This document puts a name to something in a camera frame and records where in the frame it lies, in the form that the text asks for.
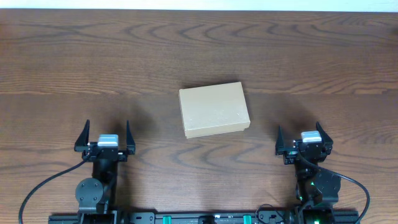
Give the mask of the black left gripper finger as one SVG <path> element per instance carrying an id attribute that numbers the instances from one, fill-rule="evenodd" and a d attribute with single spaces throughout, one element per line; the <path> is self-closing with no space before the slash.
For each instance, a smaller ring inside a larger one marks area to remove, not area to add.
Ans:
<path id="1" fill-rule="evenodd" d="M 80 133 L 78 139 L 75 141 L 74 151 L 84 152 L 89 149 L 89 135 L 90 135 L 90 120 L 86 120 L 84 128 Z"/>
<path id="2" fill-rule="evenodd" d="M 126 151 L 129 155 L 133 155 L 136 152 L 136 143 L 132 136 L 128 120 L 126 121 Z"/>

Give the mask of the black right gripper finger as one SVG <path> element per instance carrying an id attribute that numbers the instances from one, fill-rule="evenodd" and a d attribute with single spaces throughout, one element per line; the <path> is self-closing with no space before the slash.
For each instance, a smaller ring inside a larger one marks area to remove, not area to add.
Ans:
<path id="1" fill-rule="evenodd" d="M 324 131 L 324 129 L 322 128 L 321 124 L 318 121 L 316 122 L 315 126 L 317 131 L 320 133 L 325 152 L 331 152 L 331 150 L 333 149 L 332 138 L 329 137 L 329 135 Z"/>
<path id="2" fill-rule="evenodd" d="M 286 152 L 287 152 L 287 150 L 285 148 L 282 128 L 281 128 L 281 126 L 279 126 L 278 133 L 277 133 L 277 140 L 275 142 L 275 155 L 277 155 L 277 156 L 286 155 Z"/>

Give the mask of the cardboard box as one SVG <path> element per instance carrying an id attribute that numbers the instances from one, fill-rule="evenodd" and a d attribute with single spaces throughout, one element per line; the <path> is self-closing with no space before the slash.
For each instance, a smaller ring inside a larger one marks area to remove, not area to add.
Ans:
<path id="1" fill-rule="evenodd" d="M 251 124 L 241 82 L 179 90 L 186 138 L 243 131 Z"/>

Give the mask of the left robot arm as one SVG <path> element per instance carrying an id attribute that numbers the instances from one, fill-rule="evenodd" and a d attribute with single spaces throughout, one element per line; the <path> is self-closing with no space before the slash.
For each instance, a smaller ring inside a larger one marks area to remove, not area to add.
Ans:
<path id="1" fill-rule="evenodd" d="M 102 134 L 96 142 L 89 141 L 90 122 L 75 141 L 74 151 L 80 152 L 83 162 L 91 162 L 90 178 L 76 187 L 75 197 L 79 204 L 78 223 L 129 223 L 128 212 L 116 206 L 118 165 L 127 162 L 135 154 L 136 144 L 129 122 L 126 123 L 126 148 L 119 148 L 116 134 Z"/>

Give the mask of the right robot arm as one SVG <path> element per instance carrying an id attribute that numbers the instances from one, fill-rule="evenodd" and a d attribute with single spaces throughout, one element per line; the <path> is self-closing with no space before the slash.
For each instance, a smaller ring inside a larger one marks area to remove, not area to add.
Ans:
<path id="1" fill-rule="evenodd" d="M 294 165 L 297 184 L 296 205 L 285 216 L 286 223 L 336 223 L 333 205 L 338 202 L 341 177 L 322 169 L 318 164 L 331 154 L 333 140 L 316 123 L 316 130 L 301 133 L 289 146 L 278 129 L 275 154 L 282 155 L 285 165 Z"/>

